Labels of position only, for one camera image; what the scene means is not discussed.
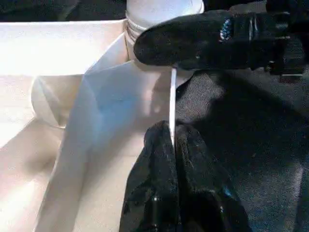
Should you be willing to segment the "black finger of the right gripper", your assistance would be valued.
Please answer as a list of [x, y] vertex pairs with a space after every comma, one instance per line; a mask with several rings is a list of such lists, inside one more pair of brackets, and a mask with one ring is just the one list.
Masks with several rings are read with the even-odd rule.
[[252, 14], [207, 11], [179, 16], [144, 31], [135, 41], [137, 60], [150, 66], [237, 70], [250, 66]]

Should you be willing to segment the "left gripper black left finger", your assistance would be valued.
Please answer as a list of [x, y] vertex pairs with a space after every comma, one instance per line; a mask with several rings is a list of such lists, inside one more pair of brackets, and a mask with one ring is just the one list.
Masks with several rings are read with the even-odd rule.
[[175, 232], [179, 215], [174, 147], [163, 120], [147, 130], [127, 178], [119, 231]]

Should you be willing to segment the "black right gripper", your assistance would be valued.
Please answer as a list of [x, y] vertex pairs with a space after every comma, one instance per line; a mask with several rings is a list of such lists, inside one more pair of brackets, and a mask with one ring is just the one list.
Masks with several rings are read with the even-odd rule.
[[233, 70], [264, 68], [300, 77], [309, 63], [309, 2], [268, 0], [266, 9], [231, 8]]

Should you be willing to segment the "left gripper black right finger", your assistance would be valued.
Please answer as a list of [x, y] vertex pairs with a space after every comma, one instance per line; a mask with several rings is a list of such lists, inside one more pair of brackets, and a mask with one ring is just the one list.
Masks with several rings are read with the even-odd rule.
[[175, 156], [183, 231], [251, 231], [229, 175], [192, 126], [177, 126]]

